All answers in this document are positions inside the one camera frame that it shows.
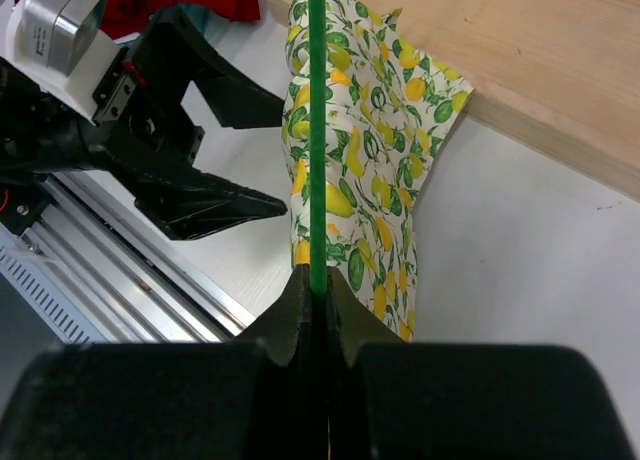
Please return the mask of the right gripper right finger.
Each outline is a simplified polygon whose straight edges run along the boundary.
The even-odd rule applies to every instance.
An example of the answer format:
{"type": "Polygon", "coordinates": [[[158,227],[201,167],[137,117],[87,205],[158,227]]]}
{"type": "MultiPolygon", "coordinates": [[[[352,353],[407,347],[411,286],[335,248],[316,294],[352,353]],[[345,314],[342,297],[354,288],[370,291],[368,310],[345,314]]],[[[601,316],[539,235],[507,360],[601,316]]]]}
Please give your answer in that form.
{"type": "Polygon", "coordinates": [[[599,372],[559,345],[406,342],[328,274],[335,459],[631,459],[599,372]]]}

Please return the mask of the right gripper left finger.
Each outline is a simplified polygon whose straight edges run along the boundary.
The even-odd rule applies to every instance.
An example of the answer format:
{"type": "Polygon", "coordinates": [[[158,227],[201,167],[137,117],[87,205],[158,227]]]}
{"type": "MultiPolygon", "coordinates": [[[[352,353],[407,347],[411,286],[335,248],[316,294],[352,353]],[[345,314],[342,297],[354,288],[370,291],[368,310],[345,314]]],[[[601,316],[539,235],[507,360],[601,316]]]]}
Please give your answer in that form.
{"type": "Polygon", "coordinates": [[[309,270],[240,335],[68,345],[26,368],[1,419],[5,459],[311,459],[309,270]]]}

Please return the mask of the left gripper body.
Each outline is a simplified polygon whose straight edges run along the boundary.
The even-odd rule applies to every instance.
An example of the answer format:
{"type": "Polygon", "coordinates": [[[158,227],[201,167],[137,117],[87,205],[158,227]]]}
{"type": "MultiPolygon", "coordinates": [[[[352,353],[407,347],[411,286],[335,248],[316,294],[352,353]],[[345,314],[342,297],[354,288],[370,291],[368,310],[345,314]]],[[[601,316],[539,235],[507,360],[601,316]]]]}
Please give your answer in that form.
{"type": "Polygon", "coordinates": [[[84,118],[49,92],[39,95],[34,133],[34,177],[74,170],[111,173],[129,190],[181,189],[204,131],[178,100],[153,98],[134,78],[121,48],[93,91],[97,110],[84,118]]]}

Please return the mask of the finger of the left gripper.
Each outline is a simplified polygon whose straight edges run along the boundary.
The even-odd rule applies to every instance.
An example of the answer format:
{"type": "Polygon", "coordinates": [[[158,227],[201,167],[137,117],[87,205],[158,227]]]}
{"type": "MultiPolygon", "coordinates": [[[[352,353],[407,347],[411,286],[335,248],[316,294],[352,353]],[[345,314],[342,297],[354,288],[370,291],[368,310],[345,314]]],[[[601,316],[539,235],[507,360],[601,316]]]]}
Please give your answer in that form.
{"type": "Polygon", "coordinates": [[[132,77],[163,120],[182,114],[195,84],[223,127],[276,128],[284,100],[258,85],[222,57],[179,7],[162,9],[132,46],[132,77]]]}
{"type": "Polygon", "coordinates": [[[278,198],[143,145],[109,144],[99,150],[99,162],[133,195],[137,210],[174,241],[201,239],[287,212],[278,198]]]}

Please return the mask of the green hanger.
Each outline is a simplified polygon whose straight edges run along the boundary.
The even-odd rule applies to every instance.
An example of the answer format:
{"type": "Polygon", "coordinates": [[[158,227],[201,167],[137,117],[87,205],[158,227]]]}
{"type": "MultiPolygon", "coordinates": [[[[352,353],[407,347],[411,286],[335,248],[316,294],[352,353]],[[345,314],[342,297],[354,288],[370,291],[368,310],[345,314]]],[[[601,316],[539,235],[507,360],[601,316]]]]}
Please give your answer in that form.
{"type": "Polygon", "coordinates": [[[327,292],[325,67],[326,8],[324,0],[308,0],[310,66],[310,288],[315,299],[327,292]]]}

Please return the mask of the lemon print skirt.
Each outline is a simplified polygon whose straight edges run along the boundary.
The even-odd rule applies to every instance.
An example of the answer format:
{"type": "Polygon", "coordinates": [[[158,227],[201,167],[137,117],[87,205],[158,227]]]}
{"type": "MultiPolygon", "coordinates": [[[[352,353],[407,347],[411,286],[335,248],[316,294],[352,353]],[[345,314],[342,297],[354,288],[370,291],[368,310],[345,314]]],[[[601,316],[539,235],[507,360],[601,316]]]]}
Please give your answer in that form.
{"type": "Polygon", "coordinates": [[[415,331],[412,209],[472,85],[412,46],[397,12],[325,0],[326,257],[404,340],[415,331]]]}

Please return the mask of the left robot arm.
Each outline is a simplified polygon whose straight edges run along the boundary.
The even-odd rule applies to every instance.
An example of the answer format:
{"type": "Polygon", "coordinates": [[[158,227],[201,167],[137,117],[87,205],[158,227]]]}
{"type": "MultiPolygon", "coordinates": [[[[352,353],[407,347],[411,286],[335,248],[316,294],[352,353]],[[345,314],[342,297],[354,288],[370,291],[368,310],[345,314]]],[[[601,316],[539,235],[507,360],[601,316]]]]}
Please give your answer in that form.
{"type": "Polygon", "coordinates": [[[37,197],[49,175],[73,170],[111,173],[172,240],[285,214],[283,201],[194,167],[204,132],[182,107],[190,85],[224,127],[282,123],[283,100],[224,59],[178,7],[157,12],[107,64],[90,89],[97,110],[88,116],[3,63],[2,216],[37,197]]]}

